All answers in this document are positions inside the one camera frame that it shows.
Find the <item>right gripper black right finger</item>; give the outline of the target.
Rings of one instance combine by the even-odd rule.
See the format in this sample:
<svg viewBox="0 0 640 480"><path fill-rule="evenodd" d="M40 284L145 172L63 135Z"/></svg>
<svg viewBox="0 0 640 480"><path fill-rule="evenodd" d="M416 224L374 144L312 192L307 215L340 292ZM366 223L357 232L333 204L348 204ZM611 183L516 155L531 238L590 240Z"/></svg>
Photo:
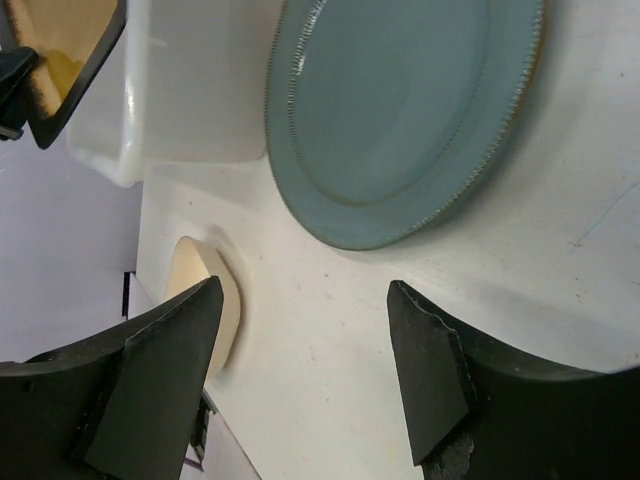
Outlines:
<svg viewBox="0 0 640 480"><path fill-rule="evenodd" d="M639 370L508 345L407 283L387 310L412 460L427 479L635 479Z"/></svg>

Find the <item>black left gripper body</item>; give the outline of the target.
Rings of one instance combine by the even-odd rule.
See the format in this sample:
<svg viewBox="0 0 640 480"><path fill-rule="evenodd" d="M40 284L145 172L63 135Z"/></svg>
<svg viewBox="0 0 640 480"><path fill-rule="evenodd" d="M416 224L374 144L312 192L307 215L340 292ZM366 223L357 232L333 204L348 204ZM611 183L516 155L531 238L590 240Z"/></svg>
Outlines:
<svg viewBox="0 0 640 480"><path fill-rule="evenodd" d="M25 85L38 55L30 47L1 52L1 139L19 140L27 121Z"/></svg>

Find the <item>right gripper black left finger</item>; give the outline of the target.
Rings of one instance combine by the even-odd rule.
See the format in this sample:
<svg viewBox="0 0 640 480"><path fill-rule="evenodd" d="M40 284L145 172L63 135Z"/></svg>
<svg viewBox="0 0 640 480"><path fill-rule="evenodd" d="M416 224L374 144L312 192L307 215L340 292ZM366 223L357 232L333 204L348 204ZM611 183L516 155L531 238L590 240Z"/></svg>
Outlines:
<svg viewBox="0 0 640 480"><path fill-rule="evenodd" d="M2 478L179 478L221 315L210 277L98 334L2 363Z"/></svg>

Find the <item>black square amber plate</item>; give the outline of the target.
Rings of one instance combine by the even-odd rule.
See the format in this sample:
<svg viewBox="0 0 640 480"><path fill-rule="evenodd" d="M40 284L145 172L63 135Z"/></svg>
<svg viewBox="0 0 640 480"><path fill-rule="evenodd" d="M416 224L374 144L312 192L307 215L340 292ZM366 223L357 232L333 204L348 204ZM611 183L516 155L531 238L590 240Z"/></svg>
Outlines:
<svg viewBox="0 0 640 480"><path fill-rule="evenodd" d="M30 47L38 55L24 89L24 127L39 148L69 122L126 22L125 1L2 0L1 52Z"/></svg>

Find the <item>teal round plate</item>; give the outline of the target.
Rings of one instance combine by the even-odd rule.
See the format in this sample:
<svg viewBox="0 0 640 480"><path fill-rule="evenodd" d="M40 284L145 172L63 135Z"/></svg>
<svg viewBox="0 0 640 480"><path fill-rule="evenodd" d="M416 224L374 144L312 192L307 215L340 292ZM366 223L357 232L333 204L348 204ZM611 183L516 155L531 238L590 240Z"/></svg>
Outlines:
<svg viewBox="0 0 640 480"><path fill-rule="evenodd" d="M264 96L269 163L319 241L372 250L481 179L528 90L544 1L287 1Z"/></svg>

